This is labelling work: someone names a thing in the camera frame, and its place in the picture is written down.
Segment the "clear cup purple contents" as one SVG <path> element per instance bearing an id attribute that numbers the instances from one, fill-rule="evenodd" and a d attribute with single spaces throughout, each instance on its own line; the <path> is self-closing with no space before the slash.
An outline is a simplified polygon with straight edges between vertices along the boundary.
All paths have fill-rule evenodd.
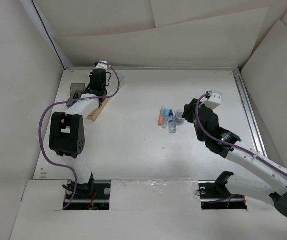
<path id="1" fill-rule="evenodd" d="M 183 118 L 184 115 L 184 110 L 183 109 L 178 109 L 175 112 L 175 121 L 177 124 L 183 124 L 185 122 L 185 119 Z"/>

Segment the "small blue spray bottle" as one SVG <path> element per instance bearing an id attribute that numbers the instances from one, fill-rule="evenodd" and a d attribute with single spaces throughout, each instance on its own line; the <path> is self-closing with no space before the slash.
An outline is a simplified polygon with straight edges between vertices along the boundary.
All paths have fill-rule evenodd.
<path id="1" fill-rule="evenodd" d="M 172 110 L 169 111 L 168 126 L 169 126 L 169 132 L 171 134 L 174 134 L 177 132 L 176 120 L 175 120 L 175 116 Z"/>

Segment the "blue clear highlighter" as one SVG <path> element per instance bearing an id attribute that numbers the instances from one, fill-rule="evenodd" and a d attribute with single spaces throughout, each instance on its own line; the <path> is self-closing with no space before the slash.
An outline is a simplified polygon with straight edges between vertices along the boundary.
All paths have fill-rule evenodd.
<path id="1" fill-rule="evenodd" d="M 163 118 L 163 124 L 162 124 L 163 129 L 167 128 L 167 125 L 169 122 L 169 114 L 170 114 L 170 109 L 166 108 L 164 112 L 164 118 Z"/>

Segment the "orange clear highlighter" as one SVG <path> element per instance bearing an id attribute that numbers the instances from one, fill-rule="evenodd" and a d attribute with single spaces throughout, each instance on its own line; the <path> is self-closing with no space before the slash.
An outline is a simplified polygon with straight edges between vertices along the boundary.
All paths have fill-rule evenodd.
<path id="1" fill-rule="evenodd" d="M 165 110 L 166 110 L 165 106 L 162 106 L 160 109 L 159 118 L 158 118 L 158 125 L 159 126 L 162 126 L 164 123 Z"/>

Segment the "purple black highlighter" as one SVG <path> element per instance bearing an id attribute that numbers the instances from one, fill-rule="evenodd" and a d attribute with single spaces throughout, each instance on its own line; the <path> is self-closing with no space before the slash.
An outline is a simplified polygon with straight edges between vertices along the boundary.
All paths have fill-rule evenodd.
<path id="1" fill-rule="evenodd" d="M 72 100 L 78 100 L 81 98 L 81 93 L 80 92 L 76 92 L 73 96 L 72 96 Z"/>

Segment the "blue black highlighter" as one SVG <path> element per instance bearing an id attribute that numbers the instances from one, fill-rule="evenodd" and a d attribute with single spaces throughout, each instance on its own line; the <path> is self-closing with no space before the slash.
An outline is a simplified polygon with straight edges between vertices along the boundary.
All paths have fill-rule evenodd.
<path id="1" fill-rule="evenodd" d="M 77 100 L 68 100 L 66 103 L 66 106 L 68 108 L 70 108 L 71 106 L 73 106 L 75 103 L 77 102 Z"/>

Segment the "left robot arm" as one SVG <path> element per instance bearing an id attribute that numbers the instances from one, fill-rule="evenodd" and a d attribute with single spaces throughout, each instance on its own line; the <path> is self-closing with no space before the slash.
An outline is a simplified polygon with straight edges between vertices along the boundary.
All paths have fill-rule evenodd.
<path id="1" fill-rule="evenodd" d="M 70 99 L 64 112 L 54 112 L 51 116 L 49 148 L 60 157 L 76 159 L 86 146 L 84 121 L 96 121 L 108 103 L 107 87 L 111 75 L 105 69 L 94 69 L 88 85 L 73 83 L 70 86 Z"/>

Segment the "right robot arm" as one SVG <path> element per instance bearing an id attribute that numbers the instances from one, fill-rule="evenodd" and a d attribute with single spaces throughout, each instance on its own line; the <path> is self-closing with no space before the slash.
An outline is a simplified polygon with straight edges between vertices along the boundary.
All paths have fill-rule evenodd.
<path id="1" fill-rule="evenodd" d="M 194 125 L 197 139 L 215 155 L 231 161 L 259 178 L 243 180 L 231 171 L 222 172 L 212 189 L 224 200 L 244 195 L 273 206 L 287 218 L 287 168 L 243 143 L 235 133 L 222 128 L 219 117 L 205 101 L 193 99 L 184 106 L 183 118 Z"/>

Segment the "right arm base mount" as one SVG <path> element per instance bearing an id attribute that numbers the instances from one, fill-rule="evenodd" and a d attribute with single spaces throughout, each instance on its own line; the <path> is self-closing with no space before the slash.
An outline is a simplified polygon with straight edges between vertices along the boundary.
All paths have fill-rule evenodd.
<path id="1" fill-rule="evenodd" d="M 202 210 L 247 210 L 246 198 L 240 194 L 231 194 L 227 183 L 234 173 L 224 171 L 216 180 L 200 180 L 195 196 L 200 198 Z"/>

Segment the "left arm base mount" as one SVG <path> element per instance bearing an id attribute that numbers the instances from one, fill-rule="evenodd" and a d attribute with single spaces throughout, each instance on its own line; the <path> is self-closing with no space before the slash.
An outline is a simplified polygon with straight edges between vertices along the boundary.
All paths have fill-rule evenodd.
<path id="1" fill-rule="evenodd" d="M 69 181 L 62 186 L 65 189 L 63 209 L 76 211 L 109 210 L 111 183 L 110 180 L 95 180 L 92 174 L 88 183 L 77 184 L 76 193 L 73 196 L 75 182 Z"/>

